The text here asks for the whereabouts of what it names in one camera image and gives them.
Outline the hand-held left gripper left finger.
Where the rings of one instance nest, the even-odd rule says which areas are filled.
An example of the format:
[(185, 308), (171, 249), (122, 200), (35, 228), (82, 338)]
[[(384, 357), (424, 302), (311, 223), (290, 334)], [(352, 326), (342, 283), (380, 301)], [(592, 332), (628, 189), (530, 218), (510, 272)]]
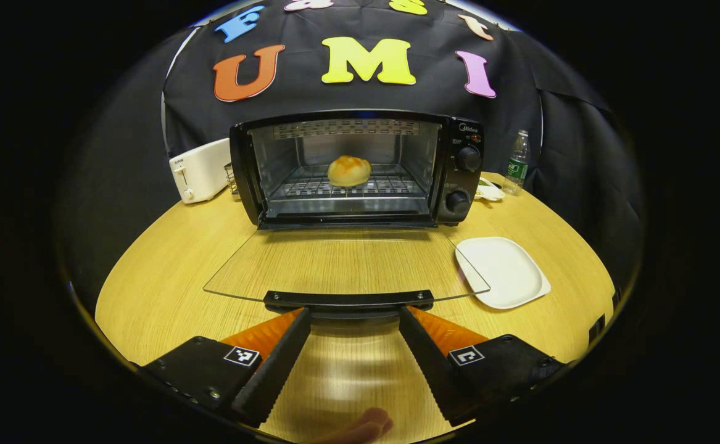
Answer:
[(141, 373), (210, 413), (258, 427), (310, 334), (311, 310), (301, 307), (222, 341), (191, 337), (141, 366)]

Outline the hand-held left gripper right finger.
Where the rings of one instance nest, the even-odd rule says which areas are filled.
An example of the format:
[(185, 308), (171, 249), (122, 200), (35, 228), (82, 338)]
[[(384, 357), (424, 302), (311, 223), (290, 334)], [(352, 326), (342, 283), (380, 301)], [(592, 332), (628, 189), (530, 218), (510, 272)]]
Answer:
[(399, 332), (451, 426), (505, 416), (566, 373), (515, 335), (489, 339), (413, 306), (399, 308)]

